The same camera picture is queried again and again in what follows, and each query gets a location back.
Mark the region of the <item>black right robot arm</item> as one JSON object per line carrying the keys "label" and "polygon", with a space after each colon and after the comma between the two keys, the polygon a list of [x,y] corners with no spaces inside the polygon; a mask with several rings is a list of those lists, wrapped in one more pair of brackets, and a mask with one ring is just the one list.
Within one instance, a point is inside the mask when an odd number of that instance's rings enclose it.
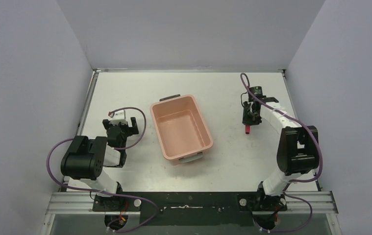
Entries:
{"label": "black right robot arm", "polygon": [[249,134],[252,126],[266,121],[280,139],[276,169],[259,184],[255,196],[248,198],[242,206],[252,211],[285,210],[283,192],[288,184],[319,166],[319,155],[314,143],[318,139],[317,129],[314,126],[304,128],[297,123],[276,98],[263,95],[260,86],[250,87],[246,95],[248,100],[241,103],[245,133]]}

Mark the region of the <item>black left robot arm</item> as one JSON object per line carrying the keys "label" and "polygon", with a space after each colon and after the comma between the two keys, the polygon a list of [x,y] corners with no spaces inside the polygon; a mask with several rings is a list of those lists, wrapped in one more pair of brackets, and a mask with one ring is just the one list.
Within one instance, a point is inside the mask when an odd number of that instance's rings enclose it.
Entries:
{"label": "black left robot arm", "polygon": [[97,190],[93,194],[95,212],[135,212],[141,205],[140,199],[122,196],[122,186],[110,178],[104,167],[122,168],[126,162],[126,142],[128,137],[139,134],[135,117],[128,125],[125,119],[104,119],[102,124],[106,136],[90,139],[75,136],[61,162],[61,173],[74,180],[80,180],[89,188]]}

